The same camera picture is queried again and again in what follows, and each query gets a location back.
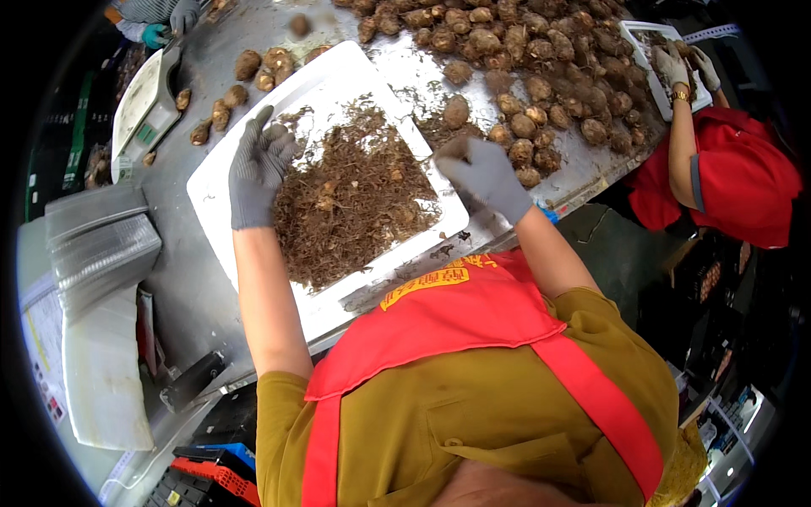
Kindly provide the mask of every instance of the gray work glove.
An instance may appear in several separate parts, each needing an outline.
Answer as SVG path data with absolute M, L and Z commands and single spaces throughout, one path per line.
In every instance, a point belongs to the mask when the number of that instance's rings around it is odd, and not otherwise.
M 172 9 L 169 24 L 177 37 L 191 30 L 200 17 L 200 3 L 197 0 L 180 0 Z
M 656 46 L 653 49 L 653 57 L 656 67 L 671 87 L 676 83 L 683 83 L 690 88 L 690 81 L 687 79 L 687 66 L 679 55 L 679 50 L 673 41 L 667 41 L 667 52 Z
M 273 227 L 273 202 L 298 145 L 284 125 L 262 127 L 273 114 L 269 105 L 248 120 L 231 162 L 231 229 Z
M 721 88 L 721 80 L 718 79 L 718 74 L 715 72 L 712 60 L 698 47 L 691 45 L 690 49 L 693 51 L 691 55 L 693 63 L 701 70 L 704 86 L 712 93 L 717 92 L 719 88 Z
M 514 226 L 532 207 L 532 198 L 518 182 L 513 165 L 495 143 L 461 135 L 434 154 L 436 167 L 489 209 Z

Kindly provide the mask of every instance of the red apron strap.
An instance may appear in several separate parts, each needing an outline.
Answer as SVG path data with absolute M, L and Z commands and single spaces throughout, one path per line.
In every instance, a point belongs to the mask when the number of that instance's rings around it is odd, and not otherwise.
M 662 452 L 639 410 L 575 342 L 562 334 L 531 344 L 538 357 L 625 462 L 647 502 L 662 478 Z
M 315 404 L 304 460 L 302 507 L 332 507 L 338 502 L 338 434 L 341 395 Z

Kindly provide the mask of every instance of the red apron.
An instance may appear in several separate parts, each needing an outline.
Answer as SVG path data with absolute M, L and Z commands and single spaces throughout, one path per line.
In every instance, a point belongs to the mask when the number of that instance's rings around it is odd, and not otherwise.
M 302 506 L 337 504 L 341 397 L 385 369 L 480 347 L 529 345 L 600 428 L 647 501 L 663 459 L 631 401 L 549 315 L 520 251 L 455 260 L 389 292 L 315 367 L 304 399 L 318 402 Z

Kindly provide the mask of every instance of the olive green shirt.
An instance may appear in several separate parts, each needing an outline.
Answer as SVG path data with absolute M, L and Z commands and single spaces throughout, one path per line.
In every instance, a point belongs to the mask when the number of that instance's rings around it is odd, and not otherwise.
M 547 301 L 552 316 L 639 410 L 667 464 L 678 432 L 664 361 L 585 288 Z M 256 478 L 264 507 L 300 505 L 315 404 L 307 381 L 269 372 L 256 390 Z M 576 501 L 641 506 L 600 430 L 529 346 L 464 350 L 385 370 L 341 402 L 338 505 L 429 505 L 463 458 L 554 483 Z

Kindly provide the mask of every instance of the red plastic crate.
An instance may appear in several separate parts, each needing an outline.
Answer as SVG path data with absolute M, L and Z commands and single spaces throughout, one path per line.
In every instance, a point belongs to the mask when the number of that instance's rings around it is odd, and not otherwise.
M 175 458 L 171 466 L 187 474 L 214 480 L 235 496 L 239 496 L 249 504 L 254 505 L 254 507 L 261 507 L 256 484 L 239 477 L 227 466 L 220 466 L 213 462 L 193 462 L 189 458 Z

